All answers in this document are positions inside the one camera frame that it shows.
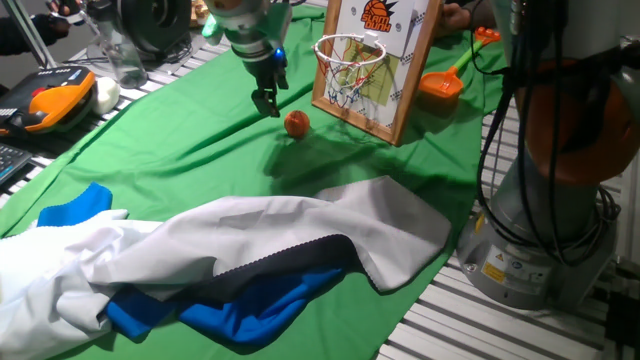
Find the orange toy shovel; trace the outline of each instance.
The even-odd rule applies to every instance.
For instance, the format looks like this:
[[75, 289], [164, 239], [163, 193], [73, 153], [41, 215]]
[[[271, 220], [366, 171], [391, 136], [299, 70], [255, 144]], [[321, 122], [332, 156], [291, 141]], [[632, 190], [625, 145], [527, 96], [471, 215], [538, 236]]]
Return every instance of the orange toy shovel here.
[[[476, 29], [475, 35], [476, 42], [473, 44], [474, 52], [478, 52], [487, 44], [500, 41], [500, 33], [491, 29], [478, 28]], [[472, 55], [473, 53], [471, 49], [469, 49], [449, 70], [445, 72], [428, 73], [422, 76], [419, 86], [420, 91], [443, 100], [452, 101], [457, 99], [464, 88], [462, 80], [457, 76], [458, 71], [471, 60]]]

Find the person's hand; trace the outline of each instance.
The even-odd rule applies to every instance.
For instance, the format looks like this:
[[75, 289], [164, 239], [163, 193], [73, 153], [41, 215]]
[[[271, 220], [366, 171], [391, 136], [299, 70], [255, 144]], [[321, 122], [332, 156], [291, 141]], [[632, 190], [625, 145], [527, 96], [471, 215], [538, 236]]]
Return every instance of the person's hand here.
[[436, 28], [436, 37], [466, 30], [471, 25], [471, 12], [458, 4], [445, 4]]
[[[78, 6], [82, 4], [81, 0], [76, 0]], [[69, 16], [71, 14], [71, 10], [67, 6], [59, 7], [56, 1], [51, 1], [47, 3], [49, 10], [51, 12], [57, 13], [62, 16]], [[69, 33], [69, 29], [71, 28], [71, 24], [68, 21], [61, 18], [54, 18], [50, 23], [51, 29], [58, 35], [58, 37], [64, 37]]]

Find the keyboard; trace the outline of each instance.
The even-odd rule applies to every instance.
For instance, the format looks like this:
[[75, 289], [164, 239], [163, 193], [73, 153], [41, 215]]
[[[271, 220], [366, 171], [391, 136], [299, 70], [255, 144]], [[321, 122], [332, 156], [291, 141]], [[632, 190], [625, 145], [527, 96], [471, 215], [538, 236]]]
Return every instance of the keyboard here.
[[11, 146], [0, 144], [0, 185], [25, 166], [31, 154]]

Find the green tablecloth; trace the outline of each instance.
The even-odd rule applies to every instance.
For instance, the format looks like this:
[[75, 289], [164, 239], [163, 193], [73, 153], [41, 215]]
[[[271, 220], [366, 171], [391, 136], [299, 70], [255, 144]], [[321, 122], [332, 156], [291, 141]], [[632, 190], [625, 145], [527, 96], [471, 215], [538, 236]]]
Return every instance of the green tablecloth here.
[[[324, 11], [298, 7], [287, 36], [290, 89], [278, 99], [282, 112], [303, 110], [311, 132], [286, 136], [283, 119], [262, 118], [250, 100], [254, 79], [231, 53], [135, 102], [96, 129], [16, 193], [0, 212], [0, 231], [23, 231], [46, 206], [67, 202], [92, 181], [114, 194], [114, 208], [130, 218], [166, 220], [227, 195], [305, 195], [390, 175], [453, 223], [445, 253], [409, 285], [380, 295], [364, 275], [344, 281], [312, 301], [274, 343], [253, 352], [228, 348], [168, 322], [140, 344], [112, 333], [58, 358], [76, 359], [369, 359], [424, 291], [455, 247], [474, 198], [482, 116], [493, 110], [500, 79], [472, 68], [466, 90], [450, 116], [414, 110], [395, 148], [311, 106]], [[468, 49], [451, 37], [431, 50], [427, 70], [446, 70]], [[481, 51], [487, 69], [504, 64], [500, 44]]]

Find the orange logo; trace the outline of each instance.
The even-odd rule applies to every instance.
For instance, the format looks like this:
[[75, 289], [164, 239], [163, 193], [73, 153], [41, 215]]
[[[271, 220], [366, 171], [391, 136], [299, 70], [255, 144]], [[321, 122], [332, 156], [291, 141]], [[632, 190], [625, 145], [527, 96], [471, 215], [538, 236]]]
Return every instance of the orange logo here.
[[382, 32], [389, 32], [391, 24], [389, 18], [393, 15], [390, 9], [396, 3], [387, 4], [387, 0], [370, 0], [364, 7], [360, 21], [364, 22], [364, 28]]

